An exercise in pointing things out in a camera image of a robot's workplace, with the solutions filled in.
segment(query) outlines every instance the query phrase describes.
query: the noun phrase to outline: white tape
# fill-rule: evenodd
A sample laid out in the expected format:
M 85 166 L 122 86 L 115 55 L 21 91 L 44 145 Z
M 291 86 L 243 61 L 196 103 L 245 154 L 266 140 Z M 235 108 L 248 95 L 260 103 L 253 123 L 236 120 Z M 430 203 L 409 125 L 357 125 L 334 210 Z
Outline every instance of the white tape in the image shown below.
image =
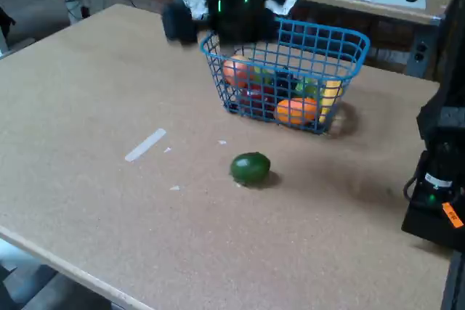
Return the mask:
M 136 160 L 139 156 L 144 154 L 147 150 L 150 149 L 156 142 L 158 142 L 164 135 L 166 131 L 163 129 L 158 129 L 157 131 L 153 132 L 145 141 L 135 147 L 126 157 L 124 160 L 129 161 L 130 163 Z
M 452 181 L 442 181 L 441 179 L 433 177 L 431 174 L 426 174 L 424 178 L 438 188 L 450 188 L 453 184 Z

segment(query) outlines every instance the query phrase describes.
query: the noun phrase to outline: floor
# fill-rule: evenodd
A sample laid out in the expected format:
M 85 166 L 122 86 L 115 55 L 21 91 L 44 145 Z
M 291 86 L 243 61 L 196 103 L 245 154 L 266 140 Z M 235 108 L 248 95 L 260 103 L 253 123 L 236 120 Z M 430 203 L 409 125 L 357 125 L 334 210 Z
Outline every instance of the floor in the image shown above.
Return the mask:
M 65 0 L 0 0 L 0 6 L 16 21 L 7 38 L 10 46 L 27 38 L 37 41 L 69 26 Z M 91 12 L 101 10 L 102 0 L 87 0 Z M 133 0 L 138 7 L 159 11 L 157 4 Z M 115 3 L 127 4 L 127 0 L 105 0 L 108 7 Z M 4 281 L 13 298 L 20 298 L 25 281 L 39 265 L 20 267 Z M 37 295 L 29 301 L 25 310 L 106 310 L 109 303 L 67 277 L 54 276 Z

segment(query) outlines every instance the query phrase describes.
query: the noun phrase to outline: plastic fruit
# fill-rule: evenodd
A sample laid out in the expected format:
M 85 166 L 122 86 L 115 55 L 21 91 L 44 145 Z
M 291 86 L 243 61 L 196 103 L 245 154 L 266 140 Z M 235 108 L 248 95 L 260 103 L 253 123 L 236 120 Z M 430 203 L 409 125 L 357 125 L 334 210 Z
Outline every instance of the plastic fruit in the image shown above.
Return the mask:
M 293 125 L 305 125 L 314 121 L 317 102 L 313 98 L 284 99 L 275 109 L 275 119 Z
M 295 89 L 296 94 L 298 94 L 300 97 L 313 97 L 317 98 L 318 97 L 318 88 L 316 86 L 316 81 L 311 78 L 305 78 L 305 88 L 304 88 L 304 82 L 300 81 Z
M 270 167 L 270 159 L 263 154 L 247 152 L 234 158 L 230 165 L 230 174 L 237 183 L 259 184 L 268 177 Z
M 298 82 L 299 81 L 293 77 L 292 73 L 277 72 L 275 81 L 276 94 L 284 98 L 292 97 Z
M 273 118 L 276 101 L 271 86 L 256 86 L 256 89 L 242 89 L 240 91 L 239 105 L 245 114 Z
M 253 81 L 258 83 L 265 83 L 271 85 L 273 78 L 275 77 L 275 72 L 271 69 L 254 67 L 254 74 L 251 76 Z
M 235 54 L 231 59 L 242 62 L 226 60 L 223 63 L 223 75 L 226 82 L 232 86 L 240 88 L 246 87 L 248 77 L 250 76 L 252 79 L 254 74 L 254 67 L 248 64 L 251 63 L 251 61 L 241 54 Z

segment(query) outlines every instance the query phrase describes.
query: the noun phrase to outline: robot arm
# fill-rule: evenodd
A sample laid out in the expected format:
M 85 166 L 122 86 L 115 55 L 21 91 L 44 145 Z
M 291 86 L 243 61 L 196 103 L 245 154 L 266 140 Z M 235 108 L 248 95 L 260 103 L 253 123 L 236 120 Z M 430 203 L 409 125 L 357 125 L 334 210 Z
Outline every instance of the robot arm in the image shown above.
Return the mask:
M 285 0 L 275 0 L 282 4 Z M 225 44 L 273 40 L 276 33 L 274 14 L 265 8 L 265 0 L 206 0 L 208 18 L 194 21 L 184 4 L 170 4 L 163 12 L 163 26 L 168 40 L 196 44 L 197 32 L 208 28 L 217 32 Z

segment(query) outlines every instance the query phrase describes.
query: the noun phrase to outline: red tomato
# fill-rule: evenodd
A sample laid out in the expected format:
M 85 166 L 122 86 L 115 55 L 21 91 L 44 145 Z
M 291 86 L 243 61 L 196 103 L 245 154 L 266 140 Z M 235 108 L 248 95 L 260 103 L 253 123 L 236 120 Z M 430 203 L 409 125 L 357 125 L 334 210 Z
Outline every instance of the red tomato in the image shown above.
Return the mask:
M 251 61 L 241 54 L 236 54 L 231 58 L 242 62 L 226 60 L 223 63 L 223 75 L 225 76 L 227 83 L 240 88 L 246 87 L 247 78 L 249 76 L 252 78 L 254 71 L 254 67 L 248 64 L 248 62 Z

